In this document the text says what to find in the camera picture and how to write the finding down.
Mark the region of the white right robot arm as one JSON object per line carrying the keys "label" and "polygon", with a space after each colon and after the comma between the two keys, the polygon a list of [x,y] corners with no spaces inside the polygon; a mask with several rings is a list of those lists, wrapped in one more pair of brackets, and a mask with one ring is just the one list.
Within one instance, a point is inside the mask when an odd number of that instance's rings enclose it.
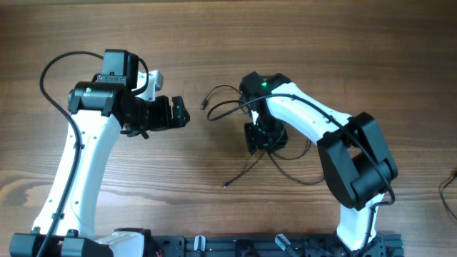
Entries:
{"label": "white right robot arm", "polygon": [[383,256],[387,247],[377,235],[379,206],[392,193],[398,175],[388,145],[374,117],[335,111],[302,92],[283,74],[242,78],[239,91],[252,121],[245,125],[250,153],[273,153],[285,146],[289,124],[318,149],[323,179],[341,204],[337,249],[352,256]]}

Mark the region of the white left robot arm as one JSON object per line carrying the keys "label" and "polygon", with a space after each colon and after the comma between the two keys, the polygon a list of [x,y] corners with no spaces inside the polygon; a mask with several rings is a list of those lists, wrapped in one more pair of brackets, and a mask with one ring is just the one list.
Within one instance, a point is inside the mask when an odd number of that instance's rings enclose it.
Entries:
{"label": "white left robot arm", "polygon": [[107,161],[120,136],[184,127],[190,119],[180,96],[157,96],[163,77],[143,59],[108,49],[102,70],[81,81],[61,110],[69,123],[49,196],[29,233],[15,233],[11,256],[158,256],[150,230],[118,228],[96,238],[95,210]]}

